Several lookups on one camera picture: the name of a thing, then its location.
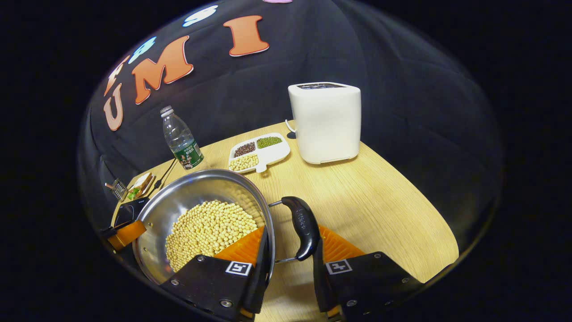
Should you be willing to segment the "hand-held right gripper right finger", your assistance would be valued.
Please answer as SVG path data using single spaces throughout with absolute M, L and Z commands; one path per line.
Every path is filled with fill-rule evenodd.
M 382 320 L 424 287 L 381 251 L 365 253 L 320 226 L 313 255 L 317 305 L 327 320 Z

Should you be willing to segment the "white toaster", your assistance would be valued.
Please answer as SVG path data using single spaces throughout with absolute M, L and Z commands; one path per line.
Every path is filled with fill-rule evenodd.
M 360 151 L 362 96 L 356 86 L 307 82 L 288 86 L 300 156 L 320 165 L 357 157 Z

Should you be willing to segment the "stainless steel pot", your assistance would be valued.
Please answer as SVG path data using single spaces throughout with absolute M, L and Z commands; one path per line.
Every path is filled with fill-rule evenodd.
M 173 224 L 184 210 L 190 210 L 203 202 L 218 200 L 235 203 L 249 215 L 260 219 L 266 229 L 265 239 L 269 248 L 270 266 L 265 281 L 269 283 L 276 257 L 276 232 L 270 208 L 278 204 L 288 207 L 292 224 L 299 237 L 296 261 L 304 261 L 314 255 L 321 242 L 319 226 L 308 204 L 296 196 L 284 196 L 269 203 L 255 183 L 245 176 L 226 169 L 207 169 L 180 177 L 157 192 L 139 213 L 138 220 L 147 227 L 135 242 L 133 253 L 145 276 L 157 285 L 174 275 L 166 255 L 166 238 Z

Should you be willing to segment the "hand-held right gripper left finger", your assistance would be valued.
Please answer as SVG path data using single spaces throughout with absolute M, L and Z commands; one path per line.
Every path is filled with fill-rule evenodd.
M 260 236 L 254 263 L 196 255 L 161 288 L 213 321 L 253 322 L 261 311 L 270 271 L 266 228 L 253 234 Z

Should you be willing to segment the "sandwich with lettuce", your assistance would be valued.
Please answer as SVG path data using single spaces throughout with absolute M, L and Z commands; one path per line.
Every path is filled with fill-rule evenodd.
M 127 198 L 134 200 L 140 197 L 147 189 L 147 186 L 149 186 L 153 178 L 154 175 L 151 172 L 143 174 L 140 178 L 137 179 L 134 185 L 129 188 L 127 191 Z

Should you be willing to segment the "black backdrop cloth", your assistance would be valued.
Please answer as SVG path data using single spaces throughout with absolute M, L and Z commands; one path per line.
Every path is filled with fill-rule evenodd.
M 503 148 L 484 92 L 427 35 L 354 0 L 218 0 L 155 31 L 116 78 L 123 119 L 106 121 L 103 80 L 82 119 L 78 181 L 96 229 L 127 181 L 173 158 L 160 110 L 173 106 L 200 147 L 290 118 L 287 87 L 334 81 L 362 93 L 360 139 L 449 224 L 477 243 L 502 186 Z

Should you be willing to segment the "white divided bean tray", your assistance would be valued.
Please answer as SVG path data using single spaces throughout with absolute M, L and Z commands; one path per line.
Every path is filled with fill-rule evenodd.
M 269 165 L 284 160 L 290 154 L 290 146 L 277 132 L 242 141 L 231 148 L 227 167 L 235 173 L 252 171 L 263 173 Z

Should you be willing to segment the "black induction cooktop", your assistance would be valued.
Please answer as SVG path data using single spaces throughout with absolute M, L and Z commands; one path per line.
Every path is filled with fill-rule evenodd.
M 143 197 L 121 204 L 117 210 L 116 219 L 112 222 L 113 226 L 115 227 L 125 222 L 136 220 L 149 200 L 150 198 Z

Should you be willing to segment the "clear plastic water bottle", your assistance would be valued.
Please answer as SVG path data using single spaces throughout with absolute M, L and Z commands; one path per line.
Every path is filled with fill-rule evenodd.
M 161 109 L 160 116 L 166 143 L 180 165 L 185 170 L 204 168 L 204 155 L 186 122 L 174 112 L 172 106 Z

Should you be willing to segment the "pile of soybeans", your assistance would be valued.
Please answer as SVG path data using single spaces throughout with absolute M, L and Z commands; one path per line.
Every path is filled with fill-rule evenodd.
M 219 200 L 184 210 L 165 239 L 166 258 L 174 272 L 196 255 L 215 256 L 264 226 L 239 204 Z

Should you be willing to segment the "small glass jar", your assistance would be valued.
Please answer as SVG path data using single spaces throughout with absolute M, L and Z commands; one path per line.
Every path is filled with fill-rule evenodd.
M 105 183 L 107 187 L 113 194 L 113 196 L 119 201 L 123 202 L 127 196 L 127 187 L 120 181 L 120 179 L 115 179 L 113 183 Z

